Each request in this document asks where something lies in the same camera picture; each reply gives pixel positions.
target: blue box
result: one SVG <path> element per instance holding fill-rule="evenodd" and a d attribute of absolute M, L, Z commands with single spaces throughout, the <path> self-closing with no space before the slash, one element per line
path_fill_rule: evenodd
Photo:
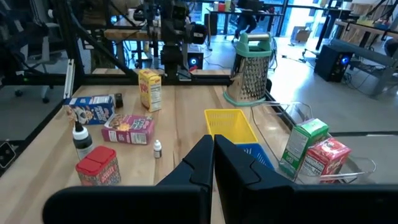
<path fill-rule="evenodd" d="M 265 165 L 266 167 L 272 170 L 275 170 L 274 166 L 272 165 L 271 161 L 268 159 L 267 154 L 264 152 L 260 144 L 258 143 L 237 144 L 236 146 L 240 149 L 243 149 L 245 153 L 256 158 L 261 164 Z"/>
<path fill-rule="evenodd" d="M 114 114 L 113 97 L 109 95 L 69 98 L 64 107 L 69 120 L 81 124 L 104 124 Z"/>

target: red canister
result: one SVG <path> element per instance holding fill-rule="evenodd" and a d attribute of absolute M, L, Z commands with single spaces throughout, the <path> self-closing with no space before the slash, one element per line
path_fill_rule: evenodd
<path fill-rule="evenodd" d="M 76 165 L 82 185 L 113 185 L 121 181 L 116 151 L 104 146 L 93 149 Z"/>

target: green carton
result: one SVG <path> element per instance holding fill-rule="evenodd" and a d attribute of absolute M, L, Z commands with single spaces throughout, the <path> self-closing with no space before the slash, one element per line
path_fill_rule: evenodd
<path fill-rule="evenodd" d="M 280 169 L 289 177 L 296 178 L 307 149 L 326 139 L 328 130 L 328 125 L 319 119 L 310 119 L 296 125 L 290 134 L 285 152 L 280 160 Z"/>

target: yellow box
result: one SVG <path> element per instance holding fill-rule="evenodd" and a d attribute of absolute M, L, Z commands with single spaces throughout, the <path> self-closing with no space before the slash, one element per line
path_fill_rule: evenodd
<path fill-rule="evenodd" d="M 138 73 L 141 103 L 149 112 L 161 109 L 162 79 L 150 69 L 142 69 Z"/>

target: black bottle cap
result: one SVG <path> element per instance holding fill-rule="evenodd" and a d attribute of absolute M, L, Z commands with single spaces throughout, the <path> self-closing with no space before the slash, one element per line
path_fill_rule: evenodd
<path fill-rule="evenodd" d="M 122 108 L 123 107 L 123 96 L 122 96 L 121 93 L 116 93 L 114 95 L 114 100 L 115 100 L 116 108 Z"/>
<path fill-rule="evenodd" d="M 82 132 L 83 131 L 83 126 L 80 124 L 79 121 L 75 121 L 75 131 L 76 132 Z"/>

